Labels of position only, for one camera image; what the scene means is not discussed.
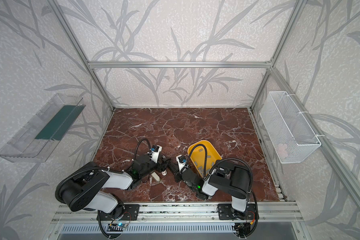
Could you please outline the beige mini stapler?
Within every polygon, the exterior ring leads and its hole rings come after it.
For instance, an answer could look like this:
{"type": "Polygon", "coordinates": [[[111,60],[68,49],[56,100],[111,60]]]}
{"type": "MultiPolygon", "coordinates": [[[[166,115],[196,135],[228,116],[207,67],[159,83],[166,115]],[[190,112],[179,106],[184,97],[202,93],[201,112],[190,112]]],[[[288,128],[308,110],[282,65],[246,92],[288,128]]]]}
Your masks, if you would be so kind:
{"type": "Polygon", "coordinates": [[[160,177],[156,174],[156,173],[151,173],[151,176],[153,177],[153,179],[156,181],[156,182],[160,182],[160,177]]]}

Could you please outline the black metal stapler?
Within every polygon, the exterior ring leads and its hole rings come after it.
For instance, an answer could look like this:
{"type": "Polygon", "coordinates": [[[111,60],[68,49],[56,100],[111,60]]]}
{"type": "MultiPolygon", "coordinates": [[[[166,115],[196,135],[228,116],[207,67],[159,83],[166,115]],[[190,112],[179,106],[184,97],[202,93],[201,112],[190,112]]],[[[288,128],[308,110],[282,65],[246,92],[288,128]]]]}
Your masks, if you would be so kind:
{"type": "Polygon", "coordinates": [[[172,161],[169,161],[168,169],[174,175],[175,182],[179,183],[182,180],[180,170],[179,170],[179,166],[177,164],[175,165],[172,161]]]}

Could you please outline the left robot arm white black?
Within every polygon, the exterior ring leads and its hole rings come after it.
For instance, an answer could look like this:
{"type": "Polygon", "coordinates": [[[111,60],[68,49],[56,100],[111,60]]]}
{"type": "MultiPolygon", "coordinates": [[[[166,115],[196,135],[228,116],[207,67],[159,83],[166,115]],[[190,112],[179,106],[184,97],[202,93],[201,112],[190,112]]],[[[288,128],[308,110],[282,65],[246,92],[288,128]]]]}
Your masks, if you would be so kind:
{"type": "Polygon", "coordinates": [[[137,144],[132,164],[125,171],[114,171],[89,162],[57,185],[55,198],[72,212],[93,210],[116,219],[126,211],[124,203],[102,189],[132,190],[153,172],[164,173],[170,163],[171,158],[162,154],[161,146],[151,145],[143,138],[137,144]]]}

